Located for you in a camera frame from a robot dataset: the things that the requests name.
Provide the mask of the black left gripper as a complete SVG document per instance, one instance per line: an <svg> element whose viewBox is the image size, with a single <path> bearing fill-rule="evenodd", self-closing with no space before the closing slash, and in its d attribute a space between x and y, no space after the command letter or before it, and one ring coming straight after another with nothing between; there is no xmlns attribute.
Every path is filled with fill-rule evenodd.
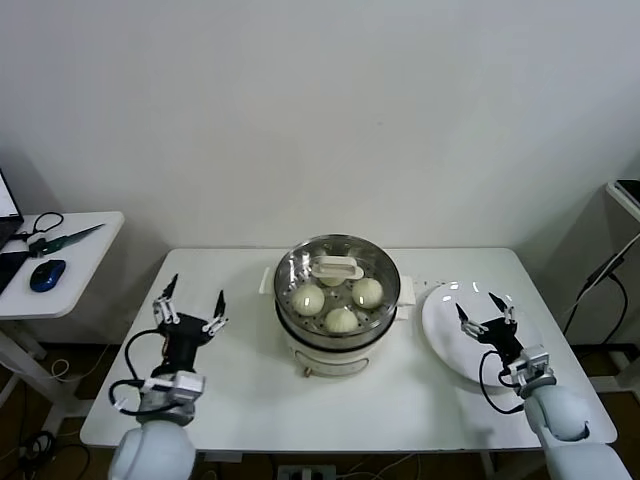
<svg viewBox="0 0 640 480"><path fill-rule="evenodd" d="M152 303L155 322L164 338L160 373L194 373L198 349L209 343L212 340L210 334L216 334L228 321L225 317L226 302L223 290L219 292L213 316L208 321L186 314L178 315L172 300L177 280L178 275L175 274L161 295Z"/></svg>

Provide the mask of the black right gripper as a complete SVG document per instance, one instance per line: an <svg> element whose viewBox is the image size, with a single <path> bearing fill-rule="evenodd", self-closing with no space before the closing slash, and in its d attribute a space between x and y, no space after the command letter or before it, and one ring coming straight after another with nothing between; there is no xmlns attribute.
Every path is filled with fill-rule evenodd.
<svg viewBox="0 0 640 480"><path fill-rule="evenodd" d="M488 295L503 317L486 321L481 325L470 320L464 309L456 303L461 330L468 336L482 335L482 342L492 345L502 361L515 361L520 356L523 346L516 337L517 324L515 323L514 306L507 304L492 292L489 292Z"/></svg>

